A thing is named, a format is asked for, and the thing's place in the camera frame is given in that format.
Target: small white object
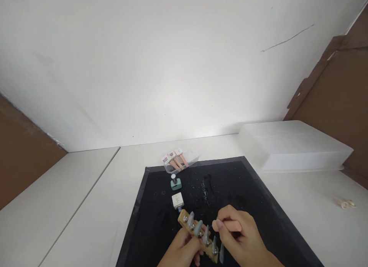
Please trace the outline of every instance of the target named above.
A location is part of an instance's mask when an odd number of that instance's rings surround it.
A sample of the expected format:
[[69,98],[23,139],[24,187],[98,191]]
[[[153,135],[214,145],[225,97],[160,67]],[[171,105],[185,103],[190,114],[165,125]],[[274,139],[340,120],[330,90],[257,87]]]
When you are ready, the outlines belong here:
[[171,151],[171,152],[169,152],[168,153],[168,155],[169,155],[169,160],[172,160],[173,158],[175,158],[176,157],[176,154],[175,154],[175,152],[174,151]]
[[175,149],[175,154],[176,154],[177,156],[180,156],[181,154],[183,154],[183,150],[181,150],[181,148],[176,148],[176,149]]
[[178,207],[182,207],[184,205],[183,196],[181,196],[181,192],[172,195],[171,198],[173,199],[172,204],[174,205],[174,209]]
[[238,137],[249,162],[263,172],[341,170],[353,152],[298,120],[245,124]]
[[164,155],[161,161],[164,163],[164,165],[168,165],[169,162],[171,161],[171,157],[168,154],[166,154]]

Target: clear plastic container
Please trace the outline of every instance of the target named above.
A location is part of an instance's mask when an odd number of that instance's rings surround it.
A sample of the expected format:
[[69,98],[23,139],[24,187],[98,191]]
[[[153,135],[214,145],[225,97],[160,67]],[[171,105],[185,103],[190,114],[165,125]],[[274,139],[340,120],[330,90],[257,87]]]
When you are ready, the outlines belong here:
[[[200,155],[193,153],[192,150],[184,150],[182,155],[187,161],[188,167],[184,165],[184,162],[182,161],[180,156],[176,156],[176,159],[182,164],[182,166],[184,167],[184,170],[189,168],[191,165],[195,164],[200,157]],[[178,174],[181,171],[180,169],[175,170],[170,164],[166,164],[164,166],[165,166],[166,172],[169,174]]]

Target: fingernail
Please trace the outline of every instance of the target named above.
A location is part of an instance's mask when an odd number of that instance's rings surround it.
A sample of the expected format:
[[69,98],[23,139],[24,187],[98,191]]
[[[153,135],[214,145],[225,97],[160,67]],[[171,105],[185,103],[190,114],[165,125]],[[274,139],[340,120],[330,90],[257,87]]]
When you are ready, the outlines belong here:
[[221,220],[219,220],[219,219],[216,219],[216,224],[217,224],[217,228],[218,229],[221,229],[222,226],[223,226],[223,222]]

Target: white wall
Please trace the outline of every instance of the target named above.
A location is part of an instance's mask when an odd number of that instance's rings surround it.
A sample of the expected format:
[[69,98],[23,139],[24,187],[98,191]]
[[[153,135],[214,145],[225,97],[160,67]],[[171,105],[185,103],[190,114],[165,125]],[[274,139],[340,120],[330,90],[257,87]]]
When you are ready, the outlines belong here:
[[365,1],[0,0],[0,91],[69,152],[234,133]]

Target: finger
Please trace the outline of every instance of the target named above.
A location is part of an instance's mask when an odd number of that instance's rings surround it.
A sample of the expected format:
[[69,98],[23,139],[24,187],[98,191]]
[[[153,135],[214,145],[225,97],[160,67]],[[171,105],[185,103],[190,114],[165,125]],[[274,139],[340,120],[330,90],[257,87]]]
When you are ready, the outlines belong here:
[[179,249],[183,247],[188,238],[190,238],[189,232],[185,228],[181,228],[172,241],[170,248]]
[[242,254],[242,249],[239,243],[233,238],[231,233],[227,230],[221,220],[216,220],[217,227],[219,228],[218,232],[220,234],[220,239],[225,246],[225,248],[230,252],[235,260],[237,260],[238,256]]
[[249,215],[248,213],[244,211],[237,211],[231,205],[227,205],[226,207],[220,209],[218,212],[219,213],[217,215],[217,219],[221,221],[223,221],[224,219],[238,221],[241,226],[241,234],[246,236],[246,232],[249,231],[249,225],[247,223],[247,215]]
[[231,205],[227,205],[218,211],[217,219],[223,221],[226,218],[230,218],[231,220],[241,220],[241,215],[239,212]]
[[187,258],[192,259],[200,250],[199,239],[197,237],[192,237],[192,239],[182,248],[182,250]]
[[199,263],[199,261],[200,261],[200,257],[199,257],[199,253],[196,253],[195,255],[194,255],[194,263],[195,263],[195,265],[197,266],[197,267],[199,267],[199,265],[200,265],[200,263]]

